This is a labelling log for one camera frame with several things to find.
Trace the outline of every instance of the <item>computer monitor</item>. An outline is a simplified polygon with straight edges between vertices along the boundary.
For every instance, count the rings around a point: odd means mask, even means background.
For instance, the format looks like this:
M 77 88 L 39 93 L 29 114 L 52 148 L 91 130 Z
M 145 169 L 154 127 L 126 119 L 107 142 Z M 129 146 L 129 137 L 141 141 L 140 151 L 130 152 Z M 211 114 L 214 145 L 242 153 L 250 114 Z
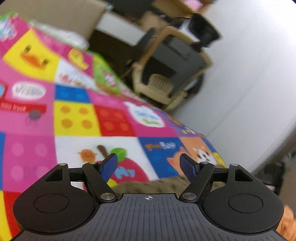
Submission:
M 120 12 L 140 18 L 144 12 L 151 8 L 154 0 L 107 0 Z

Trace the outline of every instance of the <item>pink tile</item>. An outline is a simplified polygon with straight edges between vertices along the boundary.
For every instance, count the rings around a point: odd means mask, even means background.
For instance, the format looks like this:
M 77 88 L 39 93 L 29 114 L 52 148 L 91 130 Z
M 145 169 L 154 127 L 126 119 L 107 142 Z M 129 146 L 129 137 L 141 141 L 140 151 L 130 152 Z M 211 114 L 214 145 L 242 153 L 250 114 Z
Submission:
M 23 192 L 57 165 L 54 137 L 6 134 L 3 190 Z
M 151 107 L 124 102 L 124 110 L 138 137 L 177 137 L 167 120 Z
M 68 58 L 68 54 L 69 52 L 74 49 L 73 47 L 66 45 L 64 52 L 62 54 L 63 57 L 65 57 L 67 60 L 69 60 L 69 62 L 71 64 L 73 64 L 75 67 L 77 67 L 69 58 Z M 88 65 L 87 69 L 81 69 L 84 73 L 86 73 L 88 76 L 93 77 L 93 56 L 89 53 L 83 52 L 81 51 L 81 54 L 83 56 L 83 62 L 86 63 Z
M 0 131 L 53 135 L 54 85 L 23 76 L 3 60 L 0 69 L 5 70 L 0 71 L 0 82 L 6 86 L 6 94 L 0 99 Z M 31 114 L 35 110 L 40 112 L 40 118 L 33 120 Z
M 130 90 L 126 85 L 124 85 L 121 82 L 118 82 L 119 88 L 121 93 L 126 97 L 126 101 L 133 102 L 137 105 L 146 105 L 151 106 L 148 102 L 142 100 L 140 97 L 138 97 L 132 90 Z
M 34 31 L 38 38 L 41 40 L 41 42 L 43 42 L 50 50 L 60 55 L 63 54 L 65 48 L 67 47 L 67 44 L 59 42 L 58 40 L 46 35 L 45 33 L 36 28 L 34 28 Z
M 8 35 L 0 36 L 0 56 L 3 56 L 29 30 L 29 26 L 17 16 L 6 18 L 0 23 L 9 29 Z
M 112 107 L 117 109 L 124 108 L 123 100 L 120 98 L 99 94 L 92 90 L 89 90 L 87 92 L 88 92 L 91 103 L 93 103 L 94 105 Z

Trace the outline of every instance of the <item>white wall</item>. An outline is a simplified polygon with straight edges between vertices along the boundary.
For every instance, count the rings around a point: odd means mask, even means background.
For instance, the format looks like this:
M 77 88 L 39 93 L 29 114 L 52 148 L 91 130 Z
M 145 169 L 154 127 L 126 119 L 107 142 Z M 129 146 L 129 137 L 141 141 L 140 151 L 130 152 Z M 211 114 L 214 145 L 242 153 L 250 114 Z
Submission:
M 206 16 L 223 39 L 206 49 L 214 64 L 202 91 L 173 116 L 253 171 L 295 127 L 296 4 L 217 0 Z

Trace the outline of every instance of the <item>colorful foam play mat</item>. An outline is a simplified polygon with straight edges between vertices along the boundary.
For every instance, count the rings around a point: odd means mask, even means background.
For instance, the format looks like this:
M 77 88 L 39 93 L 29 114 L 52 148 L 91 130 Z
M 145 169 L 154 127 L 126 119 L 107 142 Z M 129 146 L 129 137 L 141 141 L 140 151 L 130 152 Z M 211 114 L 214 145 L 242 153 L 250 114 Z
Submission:
M 16 14 L 0 16 L 0 57 L 1 241 L 20 231 L 15 199 L 58 163 L 81 167 L 116 153 L 111 187 L 181 175 L 182 153 L 224 165 L 203 135 L 141 100 L 100 55 Z

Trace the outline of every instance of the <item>gray ribbed platform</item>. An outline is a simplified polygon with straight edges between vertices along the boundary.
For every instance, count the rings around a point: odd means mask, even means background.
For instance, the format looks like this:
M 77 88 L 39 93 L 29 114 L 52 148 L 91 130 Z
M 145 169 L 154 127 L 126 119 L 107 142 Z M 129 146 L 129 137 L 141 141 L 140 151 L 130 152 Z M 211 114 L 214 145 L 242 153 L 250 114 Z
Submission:
M 64 234 L 39 235 L 23 231 L 15 241 L 283 241 L 276 232 L 259 235 L 228 233 L 211 224 L 195 204 L 178 201 L 173 194 L 125 194 L 103 204 L 84 226 Z

